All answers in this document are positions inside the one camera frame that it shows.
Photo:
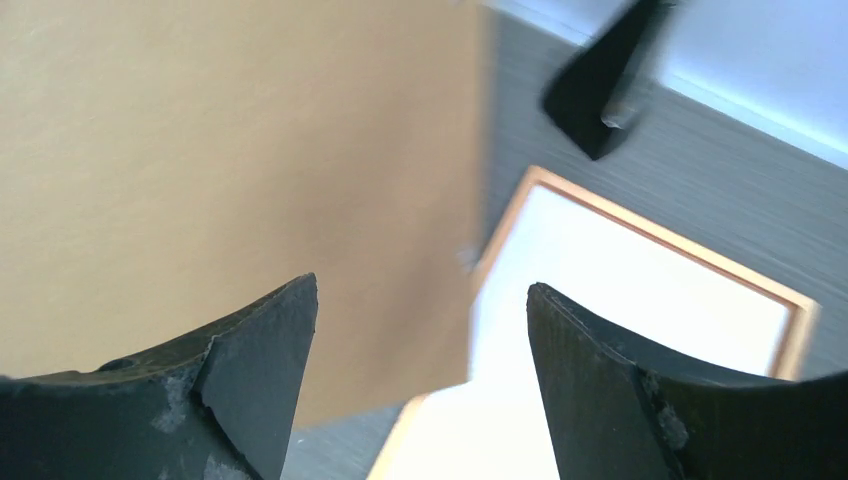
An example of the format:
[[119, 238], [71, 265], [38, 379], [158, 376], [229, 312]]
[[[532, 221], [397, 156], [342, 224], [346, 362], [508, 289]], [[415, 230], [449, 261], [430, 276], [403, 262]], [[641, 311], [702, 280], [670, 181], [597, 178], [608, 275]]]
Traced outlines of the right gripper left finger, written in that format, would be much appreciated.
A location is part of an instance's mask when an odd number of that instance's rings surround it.
[[317, 281], [91, 372], [1, 381], [5, 479], [277, 479], [315, 332]]

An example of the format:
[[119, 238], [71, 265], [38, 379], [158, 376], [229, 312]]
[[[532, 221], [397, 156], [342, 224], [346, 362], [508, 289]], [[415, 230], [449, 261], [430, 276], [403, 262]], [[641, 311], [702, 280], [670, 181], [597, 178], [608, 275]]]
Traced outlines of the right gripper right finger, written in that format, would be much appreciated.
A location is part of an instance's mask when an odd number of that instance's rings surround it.
[[792, 382], [724, 368], [544, 283], [529, 287], [526, 306], [561, 478], [846, 478], [845, 373]]

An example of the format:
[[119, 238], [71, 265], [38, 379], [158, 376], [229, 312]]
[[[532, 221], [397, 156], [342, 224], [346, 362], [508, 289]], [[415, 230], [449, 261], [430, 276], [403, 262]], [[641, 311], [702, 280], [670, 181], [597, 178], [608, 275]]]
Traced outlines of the brown cardboard backing board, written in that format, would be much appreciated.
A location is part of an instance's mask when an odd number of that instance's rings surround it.
[[314, 273], [296, 425], [465, 381], [475, 1], [5, 1], [1, 371], [88, 371]]

